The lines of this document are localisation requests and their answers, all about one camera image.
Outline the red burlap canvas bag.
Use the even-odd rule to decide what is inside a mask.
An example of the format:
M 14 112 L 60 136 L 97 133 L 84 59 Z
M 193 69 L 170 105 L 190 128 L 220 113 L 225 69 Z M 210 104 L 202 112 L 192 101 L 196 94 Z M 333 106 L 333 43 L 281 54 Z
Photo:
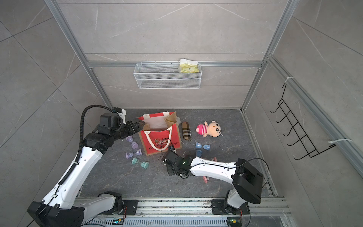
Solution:
M 145 123 L 139 136 L 147 156 L 166 152 L 170 146 L 182 148 L 176 112 L 145 114 L 138 119 Z

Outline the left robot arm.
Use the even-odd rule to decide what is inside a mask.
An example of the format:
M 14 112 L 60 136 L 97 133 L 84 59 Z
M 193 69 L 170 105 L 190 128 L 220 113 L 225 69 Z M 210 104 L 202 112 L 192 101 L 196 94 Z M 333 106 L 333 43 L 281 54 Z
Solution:
M 99 125 L 88 135 L 84 134 L 86 113 L 92 108 L 107 110 L 100 116 Z M 105 211 L 123 208 L 122 195 L 105 193 L 85 204 L 75 204 L 79 190 L 93 167 L 115 141 L 140 132 L 145 123 L 142 120 L 126 121 L 126 111 L 114 107 L 90 105 L 80 119 L 80 135 L 77 154 L 55 187 L 42 199 L 34 201 L 27 212 L 41 227 L 80 227 L 91 216 Z

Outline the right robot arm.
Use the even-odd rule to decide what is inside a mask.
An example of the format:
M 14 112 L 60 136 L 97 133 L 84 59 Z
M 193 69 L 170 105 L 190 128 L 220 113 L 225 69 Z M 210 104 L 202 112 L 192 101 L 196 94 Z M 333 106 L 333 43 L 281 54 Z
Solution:
M 190 176 L 205 176 L 227 182 L 233 186 L 225 199 L 212 200 L 211 207 L 217 209 L 214 214 L 237 214 L 249 203 L 260 204 L 264 175 L 256 169 L 250 160 L 238 159 L 236 162 L 216 162 L 197 156 L 187 155 L 184 158 L 169 150 L 164 153 L 162 161 L 166 164 L 170 176 L 177 175 L 182 179 Z

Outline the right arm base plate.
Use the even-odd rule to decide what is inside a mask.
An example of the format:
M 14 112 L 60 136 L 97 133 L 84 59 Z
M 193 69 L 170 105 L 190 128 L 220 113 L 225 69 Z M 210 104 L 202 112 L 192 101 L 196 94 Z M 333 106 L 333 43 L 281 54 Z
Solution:
M 249 215 L 250 214 L 250 208 L 248 203 L 242 204 L 239 208 L 234 208 L 231 205 L 227 204 L 227 200 L 218 200 L 213 199 L 211 200 L 211 208 L 212 213 L 214 215 L 227 215 L 227 214 L 233 214 L 233 215 Z

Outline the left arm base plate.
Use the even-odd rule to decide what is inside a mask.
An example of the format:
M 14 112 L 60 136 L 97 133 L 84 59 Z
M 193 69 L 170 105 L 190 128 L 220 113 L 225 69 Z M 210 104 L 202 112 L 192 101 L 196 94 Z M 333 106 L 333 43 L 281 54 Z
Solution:
M 136 215 L 138 200 L 123 200 L 121 205 L 117 205 L 109 211 L 104 211 L 101 215 Z

